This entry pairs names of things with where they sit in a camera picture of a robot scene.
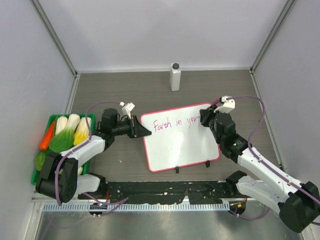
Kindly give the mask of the purple capped marker pen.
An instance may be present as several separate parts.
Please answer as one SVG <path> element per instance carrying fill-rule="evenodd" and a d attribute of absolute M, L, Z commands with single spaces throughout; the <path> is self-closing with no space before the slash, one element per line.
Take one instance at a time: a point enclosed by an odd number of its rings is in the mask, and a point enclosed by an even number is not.
<path fill-rule="evenodd" d="M 213 103 L 212 103 L 212 105 L 210 106 L 211 108 L 213 108 L 213 109 L 216 109 L 217 108 L 217 105 L 220 103 L 220 99 L 218 98 L 218 99 L 216 99 Z"/>

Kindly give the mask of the pink framed whiteboard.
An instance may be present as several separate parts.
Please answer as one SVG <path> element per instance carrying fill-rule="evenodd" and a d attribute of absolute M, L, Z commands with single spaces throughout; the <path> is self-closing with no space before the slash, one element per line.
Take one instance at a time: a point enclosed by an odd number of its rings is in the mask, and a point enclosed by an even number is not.
<path fill-rule="evenodd" d="M 219 145 L 212 132 L 200 123 L 200 110 L 210 106 L 204 102 L 141 115 L 140 123 L 151 131 L 143 143 L 152 173 L 220 158 Z"/>

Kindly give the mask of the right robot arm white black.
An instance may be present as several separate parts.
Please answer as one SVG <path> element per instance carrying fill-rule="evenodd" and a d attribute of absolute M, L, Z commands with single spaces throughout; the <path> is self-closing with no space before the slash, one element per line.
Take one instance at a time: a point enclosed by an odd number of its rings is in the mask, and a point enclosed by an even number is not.
<path fill-rule="evenodd" d="M 227 178 L 226 193 L 233 198 L 240 194 L 252 197 L 277 213 L 295 233 L 301 233 L 320 215 L 318 187 L 303 183 L 277 168 L 236 131 L 229 113 L 211 105 L 200 111 L 200 123 L 213 134 L 220 152 L 261 179 L 258 182 L 242 171 Z"/>

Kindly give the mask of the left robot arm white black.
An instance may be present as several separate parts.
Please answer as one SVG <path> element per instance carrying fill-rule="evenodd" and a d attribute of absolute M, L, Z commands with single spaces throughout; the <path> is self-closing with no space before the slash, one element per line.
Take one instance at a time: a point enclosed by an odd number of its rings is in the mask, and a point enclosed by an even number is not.
<path fill-rule="evenodd" d="M 142 126 L 135 115 L 120 120 L 116 109 L 107 108 L 90 140 L 70 150 L 51 152 L 46 156 L 35 190 L 39 194 L 56 199 L 59 204 L 69 202 L 74 196 L 85 194 L 100 200 L 107 192 L 106 178 L 95 173 L 78 175 L 78 169 L 94 156 L 106 151 L 116 136 L 126 135 L 135 139 L 151 134 L 152 132 Z"/>

